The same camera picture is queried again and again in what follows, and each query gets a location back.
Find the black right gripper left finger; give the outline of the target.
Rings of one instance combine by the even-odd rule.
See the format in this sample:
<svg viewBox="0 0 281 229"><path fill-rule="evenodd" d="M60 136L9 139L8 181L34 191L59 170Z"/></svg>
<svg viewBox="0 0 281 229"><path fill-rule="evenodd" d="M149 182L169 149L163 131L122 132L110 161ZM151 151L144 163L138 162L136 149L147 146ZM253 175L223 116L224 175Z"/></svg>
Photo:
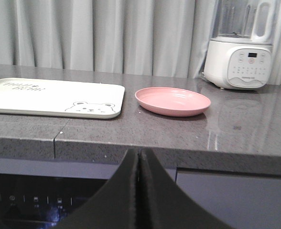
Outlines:
<svg viewBox="0 0 281 229"><path fill-rule="evenodd" d="M127 150L120 166L103 187L56 228L135 229L138 162L138 151Z"/></svg>

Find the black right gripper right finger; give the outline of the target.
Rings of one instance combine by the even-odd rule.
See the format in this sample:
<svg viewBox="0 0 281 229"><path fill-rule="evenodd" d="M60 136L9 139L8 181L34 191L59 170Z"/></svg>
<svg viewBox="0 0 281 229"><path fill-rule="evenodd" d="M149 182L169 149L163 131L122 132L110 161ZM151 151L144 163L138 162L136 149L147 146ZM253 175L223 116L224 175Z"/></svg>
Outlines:
<svg viewBox="0 0 281 229"><path fill-rule="evenodd" d="M151 149L139 154L140 229L229 229L231 226L189 198Z"/></svg>

